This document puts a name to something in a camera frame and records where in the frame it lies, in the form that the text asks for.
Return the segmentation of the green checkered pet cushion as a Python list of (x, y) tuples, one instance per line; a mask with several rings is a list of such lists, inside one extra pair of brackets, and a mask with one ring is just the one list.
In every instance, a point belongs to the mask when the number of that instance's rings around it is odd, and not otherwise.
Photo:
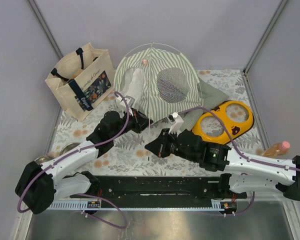
[[(203, 99), (203, 104), (201, 104), (201, 106), (208, 110), (216, 108), (229, 99), (229, 96), (226, 93), (204, 82), (201, 78), (199, 78), (197, 89), (199, 92), (199, 97)], [(180, 131), (192, 130), (203, 113), (204, 110), (202, 109), (196, 109), (185, 113), (182, 116), (183, 124), (180, 127)]]

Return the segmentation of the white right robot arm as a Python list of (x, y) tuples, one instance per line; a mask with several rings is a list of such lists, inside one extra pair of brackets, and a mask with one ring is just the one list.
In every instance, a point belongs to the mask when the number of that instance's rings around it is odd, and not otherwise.
[(293, 159), (274, 159), (242, 152), (235, 147), (203, 141), (191, 131), (170, 133), (165, 128), (145, 145), (159, 158), (171, 154), (210, 172), (221, 171), (229, 179), (218, 184), (218, 194), (229, 198), (234, 193), (282, 193), (290, 200), (300, 201), (300, 156)]

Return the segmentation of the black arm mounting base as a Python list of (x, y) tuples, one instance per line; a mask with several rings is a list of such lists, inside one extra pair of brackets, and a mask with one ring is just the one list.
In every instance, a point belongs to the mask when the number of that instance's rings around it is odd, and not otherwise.
[(246, 193), (234, 193), (226, 183), (228, 175), (220, 177), (167, 176), (95, 176), (86, 194), (107, 200), (141, 196), (191, 196), (199, 199), (246, 199)]

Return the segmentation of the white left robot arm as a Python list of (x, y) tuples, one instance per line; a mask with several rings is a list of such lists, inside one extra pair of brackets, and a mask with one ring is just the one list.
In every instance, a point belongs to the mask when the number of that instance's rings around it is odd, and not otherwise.
[(19, 197), (18, 212), (25, 212), (21, 204), (25, 204), (33, 214), (39, 214), (53, 201), (64, 197), (79, 194), (88, 198), (96, 196), (99, 186), (92, 174), (79, 173), (72, 177), (68, 174), (107, 153), (116, 138), (129, 131), (139, 134), (152, 123), (153, 120), (135, 109), (123, 116), (116, 111), (108, 111), (86, 140), (74, 149), (42, 164), (31, 161), (25, 166), (15, 188)]

